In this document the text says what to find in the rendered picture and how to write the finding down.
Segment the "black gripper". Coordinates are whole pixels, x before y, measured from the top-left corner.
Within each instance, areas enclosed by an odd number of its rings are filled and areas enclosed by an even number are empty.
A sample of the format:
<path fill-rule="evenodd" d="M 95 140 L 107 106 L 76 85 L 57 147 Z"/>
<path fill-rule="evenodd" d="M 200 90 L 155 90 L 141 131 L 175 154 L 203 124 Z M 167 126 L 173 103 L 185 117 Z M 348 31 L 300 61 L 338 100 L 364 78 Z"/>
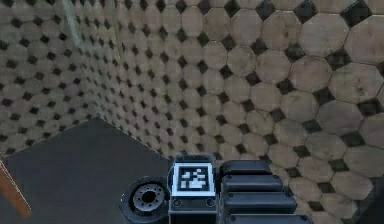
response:
<path fill-rule="evenodd" d="M 168 224 L 170 199 L 165 177 L 143 177 L 121 195 L 123 224 Z"/>

